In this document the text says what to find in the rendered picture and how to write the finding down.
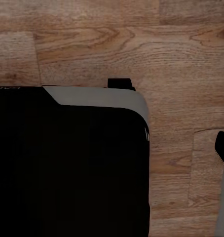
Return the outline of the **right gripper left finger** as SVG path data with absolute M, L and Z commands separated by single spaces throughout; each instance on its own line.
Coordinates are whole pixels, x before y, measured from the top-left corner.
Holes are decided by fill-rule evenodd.
M 14 131 L 0 135 L 0 180 L 18 150 L 19 143 Z

